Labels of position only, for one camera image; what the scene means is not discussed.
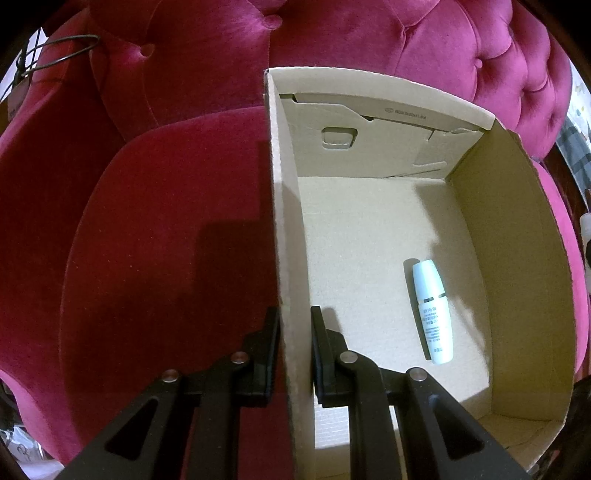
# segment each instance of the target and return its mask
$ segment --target cardboard flap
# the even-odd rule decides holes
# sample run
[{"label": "cardboard flap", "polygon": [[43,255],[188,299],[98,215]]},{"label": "cardboard flap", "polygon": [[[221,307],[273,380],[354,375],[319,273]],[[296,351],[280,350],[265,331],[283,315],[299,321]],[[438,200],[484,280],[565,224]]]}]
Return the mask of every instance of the cardboard flap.
[{"label": "cardboard flap", "polygon": [[360,115],[451,131],[489,130],[495,116],[432,87],[380,73],[329,67],[269,70],[282,94],[298,102],[337,103]]},{"label": "cardboard flap", "polygon": [[574,372],[570,268],[527,155],[499,122],[452,174],[486,285],[493,413],[562,421]]},{"label": "cardboard flap", "polygon": [[271,129],[275,254],[281,338],[285,363],[296,478],[314,477],[314,402],[311,390],[311,324],[306,239],[296,164],[279,94],[265,76]]},{"label": "cardboard flap", "polygon": [[291,98],[282,99],[282,104],[300,177],[442,179],[483,135],[469,129],[443,132],[367,119],[345,105]]}]

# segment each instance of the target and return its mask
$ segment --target tufted button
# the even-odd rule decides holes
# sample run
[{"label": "tufted button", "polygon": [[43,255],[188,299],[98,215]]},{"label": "tufted button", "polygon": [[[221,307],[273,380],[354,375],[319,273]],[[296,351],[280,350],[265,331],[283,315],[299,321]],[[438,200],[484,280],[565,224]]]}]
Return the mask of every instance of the tufted button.
[{"label": "tufted button", "polygon": [[279,15],[267,15],[262,19],[262,24],[269,30],[276,30],[282,23],[283,19]]},{"label": "tufted button", "polygon": [[150,55],[152,55],[152,53],[154,53],[155,48],[156,48],[156,46],[153,43],[146,43],[146,45],[142,45],[140,47],[139,52],[144,57],[149,57]]}]

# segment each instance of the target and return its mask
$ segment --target small bottle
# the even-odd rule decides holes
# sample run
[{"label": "small bottle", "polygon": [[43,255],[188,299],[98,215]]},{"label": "small bottle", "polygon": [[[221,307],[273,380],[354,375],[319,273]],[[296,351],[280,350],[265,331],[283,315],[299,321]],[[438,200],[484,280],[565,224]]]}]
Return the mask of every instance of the small bottle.
[{"label": "small bottle", "polygon": [[441,277],[433,260],[413,265],[414,290],[431,361],[440,365],[453,358],[452,321]]}]

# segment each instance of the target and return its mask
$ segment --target pink tufted upholstery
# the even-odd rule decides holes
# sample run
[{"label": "pink tufted upholstery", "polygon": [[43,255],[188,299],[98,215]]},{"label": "pink tufted upholstery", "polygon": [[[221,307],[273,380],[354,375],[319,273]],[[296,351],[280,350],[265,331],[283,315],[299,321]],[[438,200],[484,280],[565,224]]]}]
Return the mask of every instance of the pink tufted upholstery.
[{"label": "pink tufted upholstery", "polygon": [[[66,462],[162,369],[210,364],[276,301],[264,69],[426,83],[490,109],[539,157],[570,97],[566,55],[511,0],[91,0],[55,36],[86,32],[102,39],[90,61],[35,74],[0,140],[0,326],[14,356],[0,376]],[[242,479],[290,476],[278,391],[245,414]]]},{"label": "pink tufted upholstery", "polygon": [[568,59],[511,0],[104,0],[92,66],[122,135],[261,105],[269,66],[371,70],[492,111],[533,157],[550,150],[570,98]]}]

